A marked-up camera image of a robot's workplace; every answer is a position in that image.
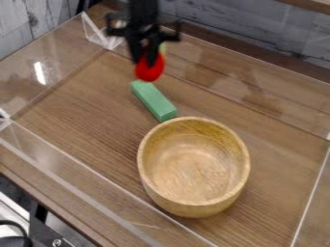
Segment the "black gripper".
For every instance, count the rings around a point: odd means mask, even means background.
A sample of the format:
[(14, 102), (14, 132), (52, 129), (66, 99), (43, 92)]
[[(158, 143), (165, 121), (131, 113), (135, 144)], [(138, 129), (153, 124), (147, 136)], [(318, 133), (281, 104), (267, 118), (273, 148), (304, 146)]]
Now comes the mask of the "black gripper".
[(141, 40), (147, 39), (146, 58), (150, 68), (157, 63), (162, 42), (181, 41), (181, 22), (177, 21), (174, 23), (175, 29), (171, 32), (163, 31), (157, 12), (150, 14), (130, 12), (109, 13), (104, 16), (104, 21), (106, 34), (110, 37), (123, 37), (129, 40), (129, 51), (135, 63), (139, 62), (143, 55)]

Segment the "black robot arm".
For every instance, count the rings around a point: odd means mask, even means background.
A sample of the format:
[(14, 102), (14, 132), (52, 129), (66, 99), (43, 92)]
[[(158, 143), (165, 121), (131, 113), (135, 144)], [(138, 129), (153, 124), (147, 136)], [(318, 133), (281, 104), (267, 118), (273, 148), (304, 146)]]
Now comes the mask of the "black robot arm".
[(133, 61), (138, 64), (146, 59), (149, 68), (157, 64), (162, 44), (182, 40), (179, 21), (173, 32), (162, 30), (159, 0), (129, 0), (126, 10), (109, 13), (104, 20), (107, 36), (127, 40)]

